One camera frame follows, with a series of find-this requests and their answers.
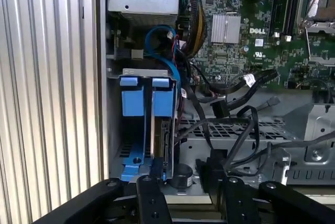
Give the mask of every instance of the ram slot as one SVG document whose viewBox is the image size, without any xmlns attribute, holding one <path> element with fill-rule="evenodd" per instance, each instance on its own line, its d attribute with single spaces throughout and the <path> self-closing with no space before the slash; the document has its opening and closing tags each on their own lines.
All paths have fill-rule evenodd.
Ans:
<svg viewBox="0 0 335 224">
<path fill-rule="evenodd" d="M 286 11 L 285 11 L 285 19 L 284 19 L 284 27 L 283 33 L 285 35 L 293 35 L 296 13 L 298 8 L 299 0 L 288 0 Z"/>
</svg>

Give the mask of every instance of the green circuit board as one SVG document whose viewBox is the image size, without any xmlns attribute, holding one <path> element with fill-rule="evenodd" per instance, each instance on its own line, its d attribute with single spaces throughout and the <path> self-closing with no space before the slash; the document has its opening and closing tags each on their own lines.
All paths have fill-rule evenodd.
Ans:
<svg viewBox="0 0 335 224">
<path fill-rule="evenodd" d="M 273 89 L 311 89 L 309 79 L 320 79 L 335 87 L 335 66 L 309 61 L 304 35 L 296 35 L 290 42 L 283 37 L 269 36 L 272 1 L 250 3 L 239 0 L 238 8 L 231 8 L 229 0 L 202 0 L 207 20 L 207 39 L 193 61 L 213 84 L 227 84 L 236 75 L 258 70 L 277 69 L 279 76 L 266 86 Z M 241 16 L 238 44 L 214 44 L 210 41 L 214 14 Z M 250 33 L 250 28 L 264 34 Z M 309 36 L 310 52 L 316 58 L 329 60 L 335 57 L 335 37 L 326 34 Z"/>
</svg>

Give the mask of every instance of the black cable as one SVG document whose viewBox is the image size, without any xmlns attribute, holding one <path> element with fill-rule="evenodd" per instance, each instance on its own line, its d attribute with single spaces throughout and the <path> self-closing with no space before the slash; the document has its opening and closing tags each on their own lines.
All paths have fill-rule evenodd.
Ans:
<svg viewBox="0 0 335 224">
<path fill-rule="evenodd" d="M 220 94 L 220 95 L 226 95 L 226 94 L 234 93 L 234 92 L 238 91 L 240 88 L 242 88 L 243 86 L 246 85 L 245 80 L 243 80 L 240 83 L 238 83 L 237 85 L 229 87 L 229 88 L 217 88 L 217 87 L 210 84 L 210 82 L 206 79 L 205 75 L 202 73 L 202 71 L 200 70 L 200 68 L 198 66 L 196 66 L 194 63 L 190 63 L 190 64 L 197 70 L 197 72 L 201 75 L 201 77 L 203 78 L 203 80 L 206 83 L 206 85 L 208 86 L 208 88 L 214 93 L 217 93 L 217 94 Z"/>
<path fill-rule="evenodd" d="M 248 90 L 248 92 L 244 96 L 236 100 L 230 101 L 227 104 L 227 107 L 229 108 L 229 110 L 234 110 L 246 104 L 262 85 L 264 85 L 268 81 L 271 81 L 272 79 L 275 79 L 278 76 L 278 73 L 276 70 L 266 70 L 266 71 L 260 72 L 259 74 L 261 73 L 262 73 L 262 76 L 256 80 L 256 82 L 252 85 L 252 87 Z"/>
<path fill-rule="evenodd" d="M 243 172 L 240 172 L 236 169 L 231 169 L 230 172 L 232 172 L 233 174 L 236 174 L 238 176 L 245 176 L 245 177 L 255 177 L 255 176 L 259 175 L 264 170 L 265 166 L 267 165 L 268 160 L 271 157 L 271 142 L 267 143 L 266 150 L 267 150 L 266 158 L 265 158 L 263 164 L 258 168 L 257 172 L 255 172 L 253 174 L 243 173 Z"/>
<path fill-rule="evenodd" d="M 260 127 L 259 127 L 259 122 L 258 122 L 258 113 L 257 113 L 257 110 L 256 108 L 252 107 L 252 106 L 246 106 L 244 107 L 243 109 L 241 109 L 238 113 L 237 113 L 237 117 L 242 117 L 244 113 L 246 113 L 248 110 L 251 110 L 251 118 L 252 118 L 252 121 L 253 121 L 253 130 L 254 130 L 254 136 L 255 136 L 255 148 L 252 152 L 252 154 L 250 154 L 248 157 L 244 158 L 244 159 L 241 159 L 241 160 L 236 160 L 236 161 L 233 161 L 234 162 L 234 165 L 237 165 L 237 164 L 240 164 L 249 159 L 251 159 L 254 155 L 256 155 L 256 153 L 258 152 L 258 149 L 260 147 Z"/>
<path fill-rule="evenodd" d="M 206 119 L 203 119 L 195 123 L 191 127 L 187 128 L 185 131 L 183 131 L 178 137 L 174 139 L 175 144 L 179 143 L 183 138 L 185 138 L 188 134 L 190 134 L 192 131 L 197 129 L 199 126 L 202 126 L 203 124 L 206 124 L 206 123 L 217 123 L 217 124 L 226 124 L 226 125 L 230 125 L 230 124 L 252 125 L 252 121 L 246 118 L 206 118 Z"/>
<path fill-rule="evenodd" d="M 324 87 L 327 89 L 327 104 L 331 104 L 331 99 L 332 99 L 332 94 L 331 94 L 331 90 L 330 90 L 330 87 L 329 87 L 329 85 L 325 82 L 325 81 L 323 81 L 323 80 L 321 80 L 321 79 L 307 79 L 307 80 L 305 80 L 304 81 L 305 83 L 320 83 L 320 84 L 323 84 L 324 85 Z"/>
<path fill-rule="evenodd" d="M 206 119 L 206 115 L 205 115 L 204 110 L 203 110 L 203 108 L 201 107 L 201 105 L 198 101 L 198 98 L 196 97 L 192 88 L 190 87 L 190 85 L 188 84 L 188 82 L 185 79 L 184 79 L 184 82 L 183 82 L 183 87 L 186 90 L 187 97 L 191 100 L 191 102 L 194 106 L 194 109 L 198 113 L 200 120 Z M 207 142 L 208 146 L 211 149 L 213 149 L 213 146 L 212 146 L 211 141 L 210 141 L 210 134 L 209 134 L 208 124 L 206 122 L 204 122 L 203 130 L 204 130 L 204 135 L 205 135 L 205 139 L 206 139 L 206 142 Z"/>
<path fill-rule="evenodd" d="M 238 112 L 238 114 L 243 115 L 243 113 L 245 113 L 245 111 L 248 110 L 248 109 L 250 109 L 250 108 L 247 108 L 247 109 L 243 108 Z M 249 123 L 248 123 L 247 127 L 245 127 L 243 132 L 241 132 L 241 134 L 238 136 L 238 138 L 235 141 L 233 147 L 231 148 L 230 152 L 228 153 L 227 158 L 224 160 L 224 162 L 222 164 L 224 169 L 227 169 L 230 166 L 230 164 L 233 162 L 236 154 L 241 149 L 244 141 L 248 137 L 249 133 L 251 133 L 253 127 L 254 127 L 254 121 L 249 120 Z"/>
<path fill-rule="evenodd" d="M 295 142 L 285 142 L 285 143 L 274 144 L 274 145 L 271 146 L 271 151 L 273 151 L 275 149 L 278 149 L 278 148 L 306 148 L 310 145 L 318 144 L 318 143 L 321 143 L 323 141 L 333 139 L 333 138 L 335 138 L 335 131 L 332 131 L 332 132 L 330 132 L 326 135 L 323 135 L 323 136 L 321 136 L 321 137 L 319 137 L 315 140 L 311 140 L 311 141 L 295 141 Z M 243 162 L 242 164 L 238 164 L 238 165 L 233 164 L 231 167 L 234 168 L 234 167 L 237 167 L 237 166 L 248 164 L 252 161 L 255 161 L 256 159 L 258 159 L 260 156 L 264 155 L 265 153 L 267 153 L 267 148 L 258 152 L 251 159 Z"/>
</svg>

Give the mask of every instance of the ribbed metal panel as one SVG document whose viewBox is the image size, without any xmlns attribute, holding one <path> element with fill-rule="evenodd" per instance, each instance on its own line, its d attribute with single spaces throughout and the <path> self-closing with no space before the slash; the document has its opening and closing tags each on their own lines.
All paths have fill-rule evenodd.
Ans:
<svg viewBox="0 0 335 224">
<path fill-rule="evenodd" d="M 95 0 L 0 0 L 1 224 L 30 223 L 108 171 L 95 20 Z"/>
</svg>

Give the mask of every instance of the cable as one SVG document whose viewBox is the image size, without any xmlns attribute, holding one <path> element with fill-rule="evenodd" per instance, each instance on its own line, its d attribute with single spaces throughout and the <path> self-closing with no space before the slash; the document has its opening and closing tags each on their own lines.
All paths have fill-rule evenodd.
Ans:
<svg viewBox="0 0 335 224">
<path fill-rule="evenodd" d="M 170 31 L 173 35 L 173 38 L 175 38 L 175 36 L 176 36 L 176 32 L 170 26 L 165 26 L 165 25 L 164 26 L 156 26 L 156 27 L 152 28 L 146 35 L 146 39 L 145 39 L 145 42 L 144 42 L 146 50 L 152 58 L 158 59 L 158 60 L 164 62 L 167 66 L 169 66 L 169 68 L 172 71 L 172 74 L 173 74 L 174 78 L 177 80 L 177 89 L 180 90 L 181 78 L 180 78 L 180 74 L 179 74 L 179 71 L 178 71 L 177 67 L 171 61 L 167 60 L 166 58 L 164 58 L 160 55 L 157 55 L 150 46 L 150 38 L 151 38 L 152 33 L 154 33 L 156 30 L 159 30 L 159 29 L 164 29 L 164 30 Z"/>
<path fill-rule="evenodd" d="M 265 166 L 267 165 L 268 160 L 271 157 L 271 142 L 267 143 L 266 150 L 267 150 L 266 158 L 265 158 L 263 164 L 258 168 L 257 172 L 255 172 L 253 174 L 243 173 L 243 172 L 240 172 L 240 171 L 238 171 L 236 169 L 231 169 L 230 172 L 232 172 L 232 173 L 234 173 L 234 174 L 236 174 L 238 176 L 245 176 L 245 177 L 255 177 L 255 176 L 259 175 L 264 170 Z"/>
<path fill-rule="evenodd" d="M 325 87 L 326 90 L 327 90 L 327 93 L 328 93 L 328 95 L 327 95 L 327 101 L 328 101 L 328 102 L 326 102 L 326 103 L 327 103 L 327 104 L 330 104 L 330 103 L 331 103 L 331 98 L 332 98 L 331 90 L 330 90 L 330 88 L 329 88 L 329 85 L 328 85 L 325 81 L 323 81 L 323 80 L 321 80 L 321 79 L 307 79 L 307 80 L 305 80 L 304 82 L 306 82 L 306 83 L 320 83 L 320 84 L 323 84 L 324 87 Z"/>
<path fill-rule="evenodd" d="M 248 90 L 248 92 L 244 96 L 236 100 L 233 100 L 227 104 L 227 107 L 230 110 L 234 110 L 246 104 L 262 85 L 264 85 L 268 81 L 271 81 L 272 79 L 275 79 L 278 76 L 276 70 L 266 70 L 262 71 L 261 73 L 263 73 L 262 77 L 256 80 L 256 82 L 252 85 L 252 87 Z"/>
<path fill-rule="evenodd" d="M 190 87 L 190 85 L 187 82 L 183 82 L 183 87 L 186 90 L 187 97 L 191 100 L 191 102 L 194 106 L 194 109 L 198 113 L 200 120 L 205 120 L 206 119 L 205 112 L 204 112 L 203 108 L 201 107 L 201 105 L 198 101 L 198 98 L 195 96 L 192 88 Z M 205 139 L 206 139 L 206 142 L 207 142 L 208 146 L 211 149 L 213 149 L 213 146 L 212 146 L 211 141 L 210 141 L 210 134 L 209 134 L 208 124 L 206 122 L 204 122 L 203 130 L 204 130 L 204 135 L 205 135 Z"/>
<path fill-rule="evenodd" d="M 278 148 L 306 148 L 310 145 L 314 145 L 314 144 L 318 144 L 321 142 L 324 142 L 326 140 L 329 139 L 333 139 L 335 138 L 335 131 L 332 131 L 328 134 L 325 134 L 315 140 L 311 140 L 311 141 L 295 141 L 295 142 L 286 142 L 286 143 L 279 143 L 279 144 L 274 144 L 271 146 L 271 151 L 278 149 Z M 258 152 L 254 157 L 252 157 L 251 159 L 243 162 L 242 164 L 238 164 L 238 165 L 232 165 L 231 167 L 237 167 L 237 166 L 241 166 L 244 164 L 248 164 L 252 161 L 255 161 L 256 159 L 258 159 L 260 156 L 264 155 L 265 153 L 267 153 L 267 148 L 263 149 L 262 151 Z"/>
<path fill-rule="evenodd" d="M 252 152 L 252 154 L 250 154 L 248 157 L 244 158 L 244 159 L 241 159 L 241 160 L 236 160 L 236 161 L 233 161 L 234 162 L 234 165 L 237 165 L 237 164 L 240 164 L 240 163 L 243 163 L 249 159 L 251 159 L 254 155 L 256 155 L 256 153 L 258 152 L 258 149 L 260 147 L 260 127 L 259 127 L 259 122 L 258 122 L 258 113 L 257 113 L 257 110 L 256 108 L 252 107 L 252 106 L 246 106 L 244 107 L 243 109 L 241 109 L 238 113 L 237 113 L 237 117 L 242 117 L 243 114 L 245 114 L 248 110 L 251 110 L 251 118 L 252 118 L 252 121 L 253 121 L 253 130 L 254 130 L 254 137 L 255 137 L 255 148 Z"/>
<path fill-rule="evenodd" d="M 238 83 L 237 85 L 229 87 L 229 88 L 217 88 L 217 87 L 210 84 L 210 82 L 206 79 L 205 75 L 202 73 L 202 71 L 200 70 L 200 68 L 198 66 L 196 66 L 194 63 L 190 63 L 190 64 L 201 75 L 204 82 L 208 86 L 209 90 L 213 91 L 214 93 L 217 93 L 217 94 L 220 94 L 220 95 L 227 95 L 227 94 L 234 93 L 234 92 L 238 91 L 240 88 L 242 88 L 243 86 L 246 85 L 245 80 L 243 80 L 240 83 Z"/>
<path fill-rule="evenodd" d="M 250 119 L 246 118 L 205 118 L 191 127 L 187 128 L 185 131 L 183 131 L 178 137 L 174 139 L 175 144 L 179 143 L 183 138 L 185 138 L 188 134 L 190 134 L 192 131 L 197 129 L 199 126 L 202 126 L 206 123 L 217 123 L 217 124 L 250 124 L 252 122 Z"/>
</svg>

